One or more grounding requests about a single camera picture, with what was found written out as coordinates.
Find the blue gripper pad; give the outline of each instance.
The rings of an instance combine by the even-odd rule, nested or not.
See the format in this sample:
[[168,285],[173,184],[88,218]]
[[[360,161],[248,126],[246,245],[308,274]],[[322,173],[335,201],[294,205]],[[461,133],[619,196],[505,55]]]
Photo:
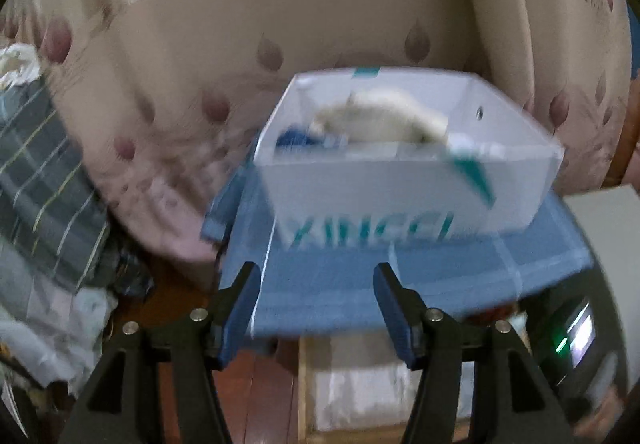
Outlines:
[[388,263],[373,271],[373,292],[398,358],[411,370],[420,370],[427,354],[422,313],[427,310],[420,295],[402,287]]
[[234,360],[242,344],[246,328],[260,294],[260,268],[246,262],[231,287],[220,290],[213,298],[211,335],[222,370]]

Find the open box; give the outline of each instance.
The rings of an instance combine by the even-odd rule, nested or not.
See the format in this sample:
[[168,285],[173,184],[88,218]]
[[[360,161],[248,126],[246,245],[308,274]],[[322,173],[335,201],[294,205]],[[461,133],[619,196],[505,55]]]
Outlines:
[[[279,135],[293,125],[306,127],[319,109],[379,87],[407,91],[447,116],[449,134],[490,147],[472,161],[491,202],[440,144],[276,148]],[[361,247],[524,229],[562,154],[555,138],[475,75],[381,68],[295,76],[260,135],[254,161],[286,247]]]

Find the blue cloth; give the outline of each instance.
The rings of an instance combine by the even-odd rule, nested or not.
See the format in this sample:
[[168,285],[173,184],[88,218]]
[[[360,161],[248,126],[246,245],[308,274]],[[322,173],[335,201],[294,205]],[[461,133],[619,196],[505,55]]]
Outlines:
[[636,72],[640,69],[640,22],[629,5],[626,6],[629,14],[629,29],[631,32],[631,79],[638,77]]
[[262,271],[249,332],[299,335],[383,329],[374,267],[388,261],[428,306],[463,315],[510,302],[593,265],[571,215],[550,194],[523,233],[380,249],[283,249],[256,170],[246,177],[220,287],[242,264]]
[[303,129],[291,127],[278,137],[276,148],[319,146],[323,141],[324,139],[309,135]]
[[229,239],[240,206],[246,177],[254,167],[253,160],[257,143],[258,136],[254,138],[242,164],[211,202],[200,230],[202,239],[213,243],[221,243]]

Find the plaid blanket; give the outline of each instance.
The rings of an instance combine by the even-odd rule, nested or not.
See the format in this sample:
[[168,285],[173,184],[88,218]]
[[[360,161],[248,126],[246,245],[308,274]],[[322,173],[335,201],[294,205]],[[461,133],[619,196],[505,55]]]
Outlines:
[[118,279],[130,295],[152,286],[142,263],[111,236],[107,208],[43,78],[0,93],[0,236],[69,291]]

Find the green light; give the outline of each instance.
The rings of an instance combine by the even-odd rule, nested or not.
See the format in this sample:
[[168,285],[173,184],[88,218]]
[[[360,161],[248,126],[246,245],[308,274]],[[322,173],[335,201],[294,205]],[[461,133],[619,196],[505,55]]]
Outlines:
[[564,338],[562,341],[560,341],[560,344],[558,345],[558,348],[556,348],[556,354],[560,353],[560,350],[562,350],[564,348],[564,345],[566,345],[566,338]]

